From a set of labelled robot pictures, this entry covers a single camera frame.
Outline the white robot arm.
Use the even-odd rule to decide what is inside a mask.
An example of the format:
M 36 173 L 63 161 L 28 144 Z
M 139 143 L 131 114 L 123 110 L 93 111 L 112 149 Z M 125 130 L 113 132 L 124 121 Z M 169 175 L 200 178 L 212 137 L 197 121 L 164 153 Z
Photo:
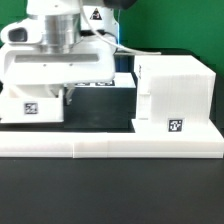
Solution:
M 115 10 L 137 0 L 28 0 L 0 33 L 0 106 L 71 101 L 79 83 L 114 77 Z

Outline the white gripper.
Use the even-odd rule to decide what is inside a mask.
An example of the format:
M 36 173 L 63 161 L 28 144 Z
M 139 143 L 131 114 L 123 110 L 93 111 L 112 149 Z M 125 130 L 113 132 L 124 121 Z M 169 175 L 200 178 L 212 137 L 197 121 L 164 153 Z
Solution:
M 82 30 L 78 18 L 28 18 L 1 31 L 1 95 L 56 97 L 66 105 L 78 83 L 107 82 L 115 73 L 116 36 Z

